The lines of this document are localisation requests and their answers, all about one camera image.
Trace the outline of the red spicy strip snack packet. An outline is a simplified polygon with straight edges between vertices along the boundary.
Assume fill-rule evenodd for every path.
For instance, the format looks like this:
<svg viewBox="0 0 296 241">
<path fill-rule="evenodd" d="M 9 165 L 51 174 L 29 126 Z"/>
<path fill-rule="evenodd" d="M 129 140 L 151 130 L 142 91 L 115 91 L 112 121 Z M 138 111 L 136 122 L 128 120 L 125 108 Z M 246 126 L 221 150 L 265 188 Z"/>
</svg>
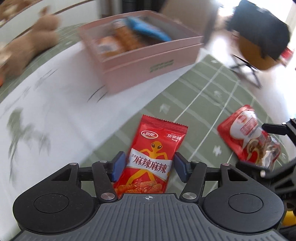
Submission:
<svg viewBox="0 0 296 241">
<path fill-rule="evenodd" d="M 173 158 L 188 131 L 179 123 L 143 115 L 129 150 L 127 165 L 113 185 L 123 194 L 162 194 Z"/>
</svg>

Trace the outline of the red white roast duck packet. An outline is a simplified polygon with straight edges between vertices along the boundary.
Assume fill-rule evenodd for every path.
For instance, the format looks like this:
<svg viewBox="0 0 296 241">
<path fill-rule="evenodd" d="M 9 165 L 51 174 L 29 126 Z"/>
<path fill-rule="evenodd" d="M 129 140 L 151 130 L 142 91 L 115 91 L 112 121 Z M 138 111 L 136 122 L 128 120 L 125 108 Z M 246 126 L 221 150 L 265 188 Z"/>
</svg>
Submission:
<svg viewBox="0 0 296 241">
<path fill-rule="evenodd" d="M 240 161 L 272 169 L 281 153 L 279 142 L 259 125 L 250 105 L 231 114 L 218 125 L 217 131 Z"/>
</svg>

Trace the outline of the long biscuit pack clear wrapper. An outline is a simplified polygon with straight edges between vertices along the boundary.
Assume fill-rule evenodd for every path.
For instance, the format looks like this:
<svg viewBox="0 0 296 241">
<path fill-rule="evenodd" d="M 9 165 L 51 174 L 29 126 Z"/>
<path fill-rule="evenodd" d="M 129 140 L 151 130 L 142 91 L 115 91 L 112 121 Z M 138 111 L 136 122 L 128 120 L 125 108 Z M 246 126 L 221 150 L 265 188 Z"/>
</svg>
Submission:
<svg viewBox="0 0 296 241">
<path fill-rule="evenodd" d="M 124 20 L 112 23 L 115 37 L 123 45 L 125 51 L 132 51 L 143 47 L 137 35 L 126 25 Z"/>
</svg>

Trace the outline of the blue seaweed snack bag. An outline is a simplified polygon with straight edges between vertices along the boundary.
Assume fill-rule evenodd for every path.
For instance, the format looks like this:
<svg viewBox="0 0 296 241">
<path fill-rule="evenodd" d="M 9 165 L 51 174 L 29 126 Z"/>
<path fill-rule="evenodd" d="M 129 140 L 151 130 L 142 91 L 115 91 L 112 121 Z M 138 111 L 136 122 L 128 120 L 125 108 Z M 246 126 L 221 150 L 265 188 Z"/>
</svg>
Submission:
<svg viewBox="0 0 296 241">
<path fill-rule="evenodd" d="M 148 36 L 163 42 L 170 42 L 171 37 L 163 30 L 151 25 L 138 17 L 128 16 L 125 18 L 126 24 L 136 33 Z"/>
</svg>

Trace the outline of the round cracker pack red edge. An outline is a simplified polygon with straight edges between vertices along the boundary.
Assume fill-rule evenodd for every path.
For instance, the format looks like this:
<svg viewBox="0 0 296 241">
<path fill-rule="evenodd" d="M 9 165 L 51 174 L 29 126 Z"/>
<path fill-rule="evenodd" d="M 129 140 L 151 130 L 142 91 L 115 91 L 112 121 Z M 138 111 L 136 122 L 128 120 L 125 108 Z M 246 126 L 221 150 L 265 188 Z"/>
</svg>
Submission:
<svg viewBox="0 0 296 241">
<path fill-rule="evenodd" d="M 125 52 L 122 44 L 114 36 L 107 36 L 96 41 L 97 52 L 104 58 Z"/>
</svg>

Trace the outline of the white printed paper sheet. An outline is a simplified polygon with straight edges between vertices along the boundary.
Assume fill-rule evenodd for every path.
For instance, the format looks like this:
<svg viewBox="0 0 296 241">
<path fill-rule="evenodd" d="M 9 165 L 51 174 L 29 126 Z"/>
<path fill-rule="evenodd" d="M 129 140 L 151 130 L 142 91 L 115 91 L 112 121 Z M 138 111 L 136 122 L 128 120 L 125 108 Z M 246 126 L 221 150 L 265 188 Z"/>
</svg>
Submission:
<svg viewBox="0 0 296 241">
<path fill-rule="evenodd" d="M 127 151 L 144 107 L 188 70 L 110 94 L 77 43 L 30 74 L 1 103 L 1 240 L 19 231 L 12 207 L 21 193 L 68 163 Z"/>
</svg>

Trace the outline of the pink cardboard box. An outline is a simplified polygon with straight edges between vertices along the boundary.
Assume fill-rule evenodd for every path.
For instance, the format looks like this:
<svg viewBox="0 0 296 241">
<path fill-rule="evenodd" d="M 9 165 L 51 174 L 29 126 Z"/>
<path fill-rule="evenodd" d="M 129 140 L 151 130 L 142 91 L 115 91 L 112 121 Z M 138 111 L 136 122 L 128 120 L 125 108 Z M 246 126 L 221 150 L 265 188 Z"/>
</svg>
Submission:
<svg viewBox="0 0 296 241">
<path fill-rule="evenodd" d="M 163 30 L 171 41 L 163 42 L 133 31 L 142 42 L 142 48 L 104 58 L 97 52 L 96 41 L 107 36 L 115 37 L 112 23 L 125 21 L 128 16 L 138 17 Z M 193 64 L 203 42 L 203 37 L 195 31 L 154 11 L 134 11 L 102 18 L 80 26 L 78 33 L 92 58 L 96 74 L 109 93 L 120 92 Z"/>
</svg>

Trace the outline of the brown teddy bear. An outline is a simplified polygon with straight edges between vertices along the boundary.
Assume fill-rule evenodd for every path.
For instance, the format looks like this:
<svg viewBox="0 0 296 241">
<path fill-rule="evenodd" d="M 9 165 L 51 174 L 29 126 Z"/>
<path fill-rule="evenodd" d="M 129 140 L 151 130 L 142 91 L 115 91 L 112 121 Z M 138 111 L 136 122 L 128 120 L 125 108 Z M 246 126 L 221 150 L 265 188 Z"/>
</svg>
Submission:
<svg viewBox="0 0 296 241">
<path fill-rule="evenodd" d="M 25 35 L 1 45 L 1 84 L 7 77 L 20 76 L 33 58 L 59 43 L 60 18 L 48 11 L 48 6 L 40 10 L 39 19 Z"/>
</svg>

